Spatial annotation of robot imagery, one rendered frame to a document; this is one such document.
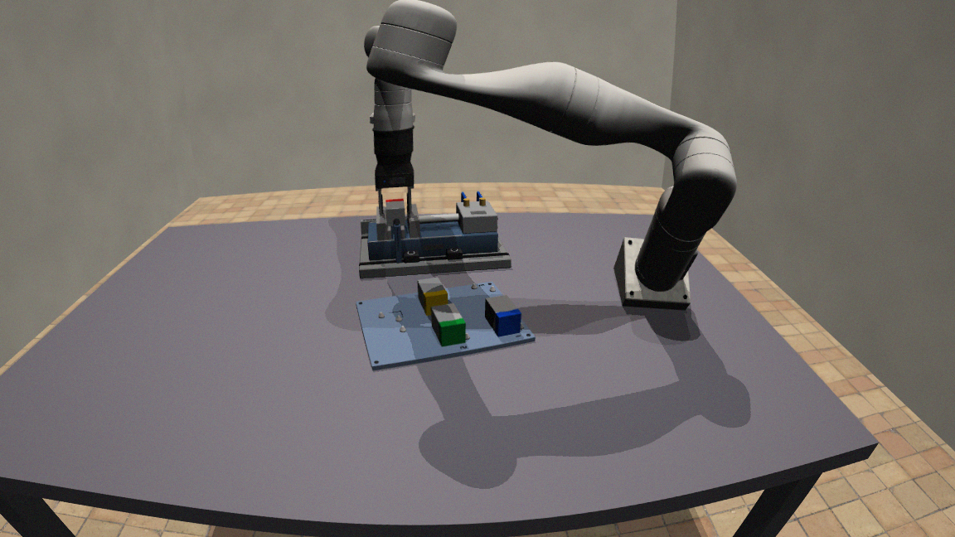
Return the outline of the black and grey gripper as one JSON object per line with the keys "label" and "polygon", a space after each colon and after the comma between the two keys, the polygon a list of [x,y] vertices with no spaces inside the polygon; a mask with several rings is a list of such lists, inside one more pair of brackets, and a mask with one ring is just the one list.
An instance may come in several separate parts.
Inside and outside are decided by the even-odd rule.
{"label": "black and grey gripper", "polygon": [[375,104],[370,123],[373,123],[373,152],[376,155],[376,191],[379,197],[379,214],[383,214],[381,188],[408,187],[407,210],[412,212],[412,167],[413,129],[415,114],[409,104]]}

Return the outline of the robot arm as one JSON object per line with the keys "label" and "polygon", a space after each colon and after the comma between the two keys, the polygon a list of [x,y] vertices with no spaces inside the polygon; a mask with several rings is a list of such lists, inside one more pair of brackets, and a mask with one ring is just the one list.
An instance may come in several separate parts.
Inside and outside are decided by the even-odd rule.
{"label": "robot arm", "polygon": [[393,2],[380,23],[364,40],[375,104],[409,104],[412,89],[424,91],[584,145],[639,143],[670,158],[674,186],[660,197],[635,271],[643,286],[656,292],[670,291],[686,276],[706,231],[714,229],[736,192],[730,148],[721,133],[560,62],[445,73],[457,23],[431,2]]}

